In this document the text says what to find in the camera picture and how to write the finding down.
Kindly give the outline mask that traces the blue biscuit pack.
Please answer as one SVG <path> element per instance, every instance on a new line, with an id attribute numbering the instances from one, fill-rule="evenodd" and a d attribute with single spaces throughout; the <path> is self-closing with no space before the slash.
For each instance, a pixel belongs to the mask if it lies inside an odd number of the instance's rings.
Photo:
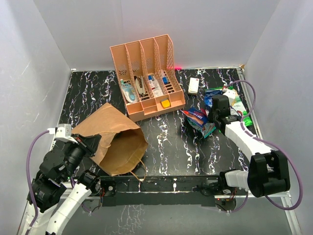
<path id="1" fill-rule="evenodd" d="M 201 110 L 190 108 L 183 110 L 182 113 L 199 127 L 204 127 L 208 123 L 206 113 L 203 113 Z"/>

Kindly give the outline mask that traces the dark blue vinegar chips bag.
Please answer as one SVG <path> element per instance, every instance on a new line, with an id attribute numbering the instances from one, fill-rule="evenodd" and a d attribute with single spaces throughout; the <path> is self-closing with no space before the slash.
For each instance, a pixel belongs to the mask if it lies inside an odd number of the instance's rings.
<path id="1" fill-rule="evenodd" d="M 206 109 L 208 111 L 210 111 L 212 108 L 212 97 L 214 95 L 220 95 L 220 94 L 223 94 L 222 90 L 209 89 L 205 91 L 204 102 L 205 102 Z"/>

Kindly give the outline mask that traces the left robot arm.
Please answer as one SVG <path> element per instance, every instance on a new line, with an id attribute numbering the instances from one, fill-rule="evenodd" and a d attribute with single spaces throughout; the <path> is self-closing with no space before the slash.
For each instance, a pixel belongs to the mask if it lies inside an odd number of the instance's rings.
<path id="1" fill-rule="evenodd" d="M 60 235 L 77 209 L 101 189 L 100 177 L 85 170 L 77 180 L 73 174 L 84 157 L 95 155 L 101 135 L 65 137 L 62 150 L 44 156 L 36 178 L 26 173 L 29 194 L 25 210 L 24 235 Z"/>

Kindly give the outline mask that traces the green Chuba chips bag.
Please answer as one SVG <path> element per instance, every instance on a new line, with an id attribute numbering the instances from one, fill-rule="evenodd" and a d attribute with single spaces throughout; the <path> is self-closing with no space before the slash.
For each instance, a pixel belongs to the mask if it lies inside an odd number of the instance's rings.
<path id="1" fill-rule="evenodd" d="M 223 87 L 218 87 L 218 88 L 215 88 L 215 89 L 213 89 L 213 90 L 222 90 L 222 89 L 223 89 Z M 244 104 L 243 104 L 243 102 L 242 102 L 240 96 L 238 95 L 238 93 L 237 93 L 236 100 L 234 101 L 233 105 L 230 106 L 230 111 L 231 111 L 231 114 L 232 114 L 232 115 L 240 115 L 241 117 L 247 115 L 247 110 L 246 110 L 246 108 L 244 107 Z"/>

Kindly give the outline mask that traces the brown paper bag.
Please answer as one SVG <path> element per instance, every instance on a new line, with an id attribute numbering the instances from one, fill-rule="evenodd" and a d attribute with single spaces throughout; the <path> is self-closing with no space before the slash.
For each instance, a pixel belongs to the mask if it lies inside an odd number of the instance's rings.
<path id="1" fill-rule="evenodd" d="M 97 151 L 92 160 L 108 175 L 133 172 L 143 163 L 148 143 L 141 128 L 109 103 L 105 103 L 75 126 L 74 134 L 84 137 L 100 135 Z"/>

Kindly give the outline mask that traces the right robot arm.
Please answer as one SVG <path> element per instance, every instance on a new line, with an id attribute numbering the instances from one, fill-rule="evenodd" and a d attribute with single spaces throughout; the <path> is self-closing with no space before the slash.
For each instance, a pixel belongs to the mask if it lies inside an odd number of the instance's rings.
<path id="1" fill-rule="evenodd" d="M 212 97 L 208 119 L 237 145 L 249 161 L 248 171 L 231 169 L 220 173 L 218 189 L 221 193 L 230 194 L 235 188 L 240 188 L 250 191 L 255 197 L 263 197 L 290 189 L 285 154 L 256 140 L 256 136 L 240 122 L 240 117 L 231 114 L 227 96 L 218 94 Z"/>

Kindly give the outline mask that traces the red green candy pack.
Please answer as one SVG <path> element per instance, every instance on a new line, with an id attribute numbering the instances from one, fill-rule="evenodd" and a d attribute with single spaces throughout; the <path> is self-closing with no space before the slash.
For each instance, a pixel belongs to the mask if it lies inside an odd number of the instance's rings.
<path id="1" fill-rule="evenodd" d="M 207 138 L 216 129 L 215 124 L 210 122 L 207 122 L 202 126 L 193 124 L 193 128 L 199 131 L 204 138 Z"/>

